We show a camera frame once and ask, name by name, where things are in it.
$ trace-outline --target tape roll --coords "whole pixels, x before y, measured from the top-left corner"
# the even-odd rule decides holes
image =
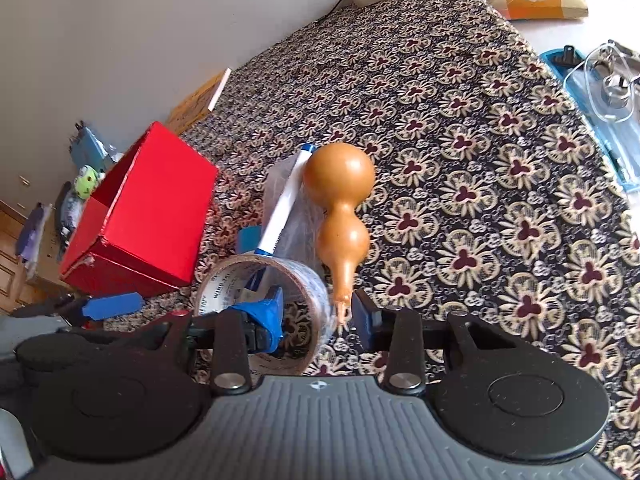
[[[238,254],[226,258],[211,269],[202,282],[198,292],[197,314],[220,312],[236,303],[249,278],[263,267],[280,273],[285,290],[290,285],[302,295],[310,317],[310,340],[303,358],[252,354],[249,356],[249,365],[253,372],[259,374],[300,375],[309,366],[320,346],[328,341],[336,321],[325,284],[306,265],[260,254]]]

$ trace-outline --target floral pattern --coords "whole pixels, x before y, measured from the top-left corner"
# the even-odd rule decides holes
[[[485,0],[337,9],[233,71],[215,110],[182,138],[220,168],[193,285],[108,328],[194,308],[238,229],[261,223],[270,167],[304,142],[348,142],[376,166],[356,208],[372,235],[357,285],[377,306],[425,319],[468,310],[592,374],[615,406],[592,453],[640,478],[640,266],[628,203],[561,82]],[[465,210],[449,195],[463,182],[481,198],[467,195]],[[303,353],[304,307],[288,305],[283,326],[278,351]],[[350,328],[307,373],[380,377],[385,366]],[[196,367],[207,381],[205,354]],[[425,368],[441,379],[442,352],[427,352]]]

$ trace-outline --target red cardboard box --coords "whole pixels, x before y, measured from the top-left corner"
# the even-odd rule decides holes
[[[218,169],[153,123],[86,203],[60,266],[94,296],[191,284]]]

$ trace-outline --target white wall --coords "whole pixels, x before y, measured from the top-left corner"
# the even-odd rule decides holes
[[[74,176],[78,119],[126,148],[218,70],[336,1],[0,0],[0,200],[28,212],[55,199]]]

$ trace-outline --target metal screw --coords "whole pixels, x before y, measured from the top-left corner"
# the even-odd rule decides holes
[[[219,388],[224,388],[225,390],[236,390],[241,386],[244,386],[246,381],[244,377],[240,374],[236,374],[235,372],[227,372],[225,374],[216,375],[216,378],[213,379],[213,382]]]
[[[411,390],[420,386],[420,377],[414,374],[402,372],[393,374],[389,379],[389,383],[401,390]]]

